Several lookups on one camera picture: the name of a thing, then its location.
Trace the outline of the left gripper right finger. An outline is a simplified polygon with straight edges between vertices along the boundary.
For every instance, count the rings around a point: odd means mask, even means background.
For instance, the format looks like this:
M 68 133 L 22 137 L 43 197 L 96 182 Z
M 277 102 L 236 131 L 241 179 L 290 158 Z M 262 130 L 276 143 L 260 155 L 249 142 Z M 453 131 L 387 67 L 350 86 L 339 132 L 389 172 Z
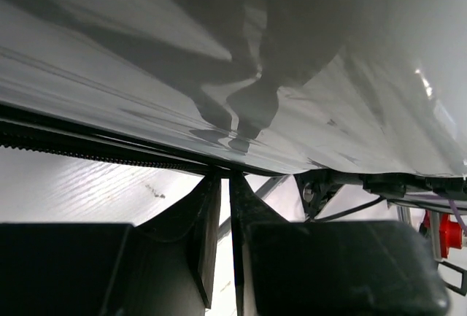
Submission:
M 291 223 L 230 178 L 239 315 L 445 315 L 425 240 L 394 220 Z

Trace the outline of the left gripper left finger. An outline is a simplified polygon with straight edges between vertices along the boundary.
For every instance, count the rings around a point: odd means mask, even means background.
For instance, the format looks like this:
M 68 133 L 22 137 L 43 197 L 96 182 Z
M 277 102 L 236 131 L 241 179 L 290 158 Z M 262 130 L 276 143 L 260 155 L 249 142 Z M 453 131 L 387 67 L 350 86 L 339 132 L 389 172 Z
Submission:
M 205 176 L 139 226 L 1 225 L 3 315 L 203 315 L 212 304 L 221 180 Z

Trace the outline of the black and white suitcase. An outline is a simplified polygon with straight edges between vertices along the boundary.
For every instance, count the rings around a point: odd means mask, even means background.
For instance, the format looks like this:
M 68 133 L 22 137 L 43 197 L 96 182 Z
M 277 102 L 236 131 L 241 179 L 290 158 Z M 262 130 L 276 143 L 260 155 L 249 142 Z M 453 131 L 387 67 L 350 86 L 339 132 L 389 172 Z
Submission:
M 466 175 L 466 0 L 1 0 L 1 102 L 257 169 Z

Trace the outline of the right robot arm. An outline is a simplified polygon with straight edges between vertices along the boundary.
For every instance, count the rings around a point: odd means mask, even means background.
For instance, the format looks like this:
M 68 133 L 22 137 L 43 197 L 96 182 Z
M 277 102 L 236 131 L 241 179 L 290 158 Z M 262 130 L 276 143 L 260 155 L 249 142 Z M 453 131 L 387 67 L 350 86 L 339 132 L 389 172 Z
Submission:
M 413 174 L 348 174 L 334 170 L 311 170 L 294 176 L 308 220 L 315 221 L 339 190 L 357 185 L 365 192 L 387 201 L 415 203 L 414 195 L 433 193 L 436 198 L 466 202 L 463 178 L 423 177 Z

